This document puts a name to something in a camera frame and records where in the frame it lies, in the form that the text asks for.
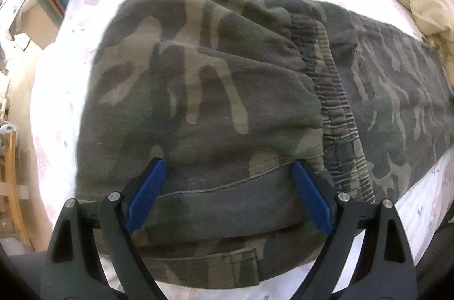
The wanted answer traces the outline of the camouflage pants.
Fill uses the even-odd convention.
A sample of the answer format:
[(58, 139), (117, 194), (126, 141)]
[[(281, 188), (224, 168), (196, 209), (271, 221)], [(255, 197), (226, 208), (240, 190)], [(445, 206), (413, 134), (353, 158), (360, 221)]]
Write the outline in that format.
[(314, 260), (325, 236), (290, 173), (397, 200), (453, 145), (436, 49), (312, 0), (127, 0), (94, 57), (76, 197), (167, 178), (135, 244), (154, 279), (256, 286)]

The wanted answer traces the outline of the yellow wooden rack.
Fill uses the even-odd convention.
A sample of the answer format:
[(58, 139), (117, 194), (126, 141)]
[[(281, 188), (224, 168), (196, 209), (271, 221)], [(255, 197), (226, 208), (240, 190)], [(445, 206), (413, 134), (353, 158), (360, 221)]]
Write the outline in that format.
[(18, 239), (26, 246), (32, 247), (20, 205), (22, 200), (29, 200), (29, 191), (27, 185), (20, 185), (17, 180), (16, 141), (15, 130), (7, 128), (1, 131), (1, 197), (7, 199), (7, 214)]

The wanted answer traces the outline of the white floral bed sheet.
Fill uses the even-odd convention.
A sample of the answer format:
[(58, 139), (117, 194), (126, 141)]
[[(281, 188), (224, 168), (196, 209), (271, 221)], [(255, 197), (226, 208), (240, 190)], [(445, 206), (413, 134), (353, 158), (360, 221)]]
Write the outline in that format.
[[(31, 94), (31, 130), (39, 188), (51, 222), (75, 194), (77, 146), (92, 65), (101, 38), (127, 0), (70, 0), (54, 43), (44, 51)], [(395, 0), (312, 0), (389, 24), (425, 41), (409, 13)], [(453, 203), (453, 145), (396, 203), (415, 260), (429, 244)], [(256, 286), (208, 289), (157, 281), (170, 299), (288, 299), (308, 274), (307, 262)]]

